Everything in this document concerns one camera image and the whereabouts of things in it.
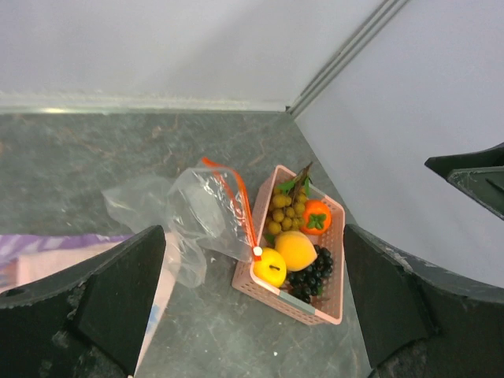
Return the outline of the fake dark grape bunch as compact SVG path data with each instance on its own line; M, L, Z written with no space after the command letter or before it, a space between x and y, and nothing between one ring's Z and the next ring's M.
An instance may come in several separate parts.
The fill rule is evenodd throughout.
M287 274L289 293L307 304L322 294L324 283L331 277L335 264L328 248L314 247L317 252L315 261L301 271Z

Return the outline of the clear zip top bag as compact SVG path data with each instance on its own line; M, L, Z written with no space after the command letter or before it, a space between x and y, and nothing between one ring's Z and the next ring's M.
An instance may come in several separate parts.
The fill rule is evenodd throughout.
M102 195L109 216L132 232L163 227L164 267L185 287L204 282L207 250L245 263L261 258L243 178L208 158L175 179L139 176Z

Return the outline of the fake yellow lemon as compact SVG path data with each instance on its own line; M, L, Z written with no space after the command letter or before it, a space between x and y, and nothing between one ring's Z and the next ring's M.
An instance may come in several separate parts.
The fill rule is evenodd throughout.
M280 288L287 276L287 266L283 256L272 248L263 248L261 260L253 267L254 275L267 284Z

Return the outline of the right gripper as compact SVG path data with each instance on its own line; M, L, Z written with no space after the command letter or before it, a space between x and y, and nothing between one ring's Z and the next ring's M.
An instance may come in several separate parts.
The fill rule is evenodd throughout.
M467 154L430 157L424 165L503 220L503 143Z

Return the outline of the fake peach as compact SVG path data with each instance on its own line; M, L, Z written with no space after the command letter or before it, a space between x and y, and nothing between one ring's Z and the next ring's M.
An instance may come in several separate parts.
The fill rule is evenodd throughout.
M287 270L297 272L305 269L317 259L317 252L310 239L298 231L288 231L275 238L274 249L285 260Z

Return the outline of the fake orange persimmon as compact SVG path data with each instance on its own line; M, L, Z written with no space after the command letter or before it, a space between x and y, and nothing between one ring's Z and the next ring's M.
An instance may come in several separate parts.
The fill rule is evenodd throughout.
M322 235L332 224L332 214L329 207L321 200L309 199L305 202L302 214L303 225L300 231L307 235Z

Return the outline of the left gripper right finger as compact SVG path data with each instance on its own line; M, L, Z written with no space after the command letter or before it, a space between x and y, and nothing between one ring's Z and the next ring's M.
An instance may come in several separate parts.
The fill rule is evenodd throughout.
M373 377L501 377L503 289L408 254L356 224L346 267Z

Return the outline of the fake brown longan bunch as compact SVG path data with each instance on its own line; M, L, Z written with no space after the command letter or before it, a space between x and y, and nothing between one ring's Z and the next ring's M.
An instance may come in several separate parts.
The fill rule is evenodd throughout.
M308 201L310 162L297 173L279 169L272 182L263 237L267 244L273 246L275 238L283 232L300 231L306 224L304 212Z

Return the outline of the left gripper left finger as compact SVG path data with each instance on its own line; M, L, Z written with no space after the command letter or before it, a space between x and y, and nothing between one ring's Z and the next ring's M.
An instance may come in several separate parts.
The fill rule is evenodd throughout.
M1 294L3 377L134 375L165 254L161 226Z

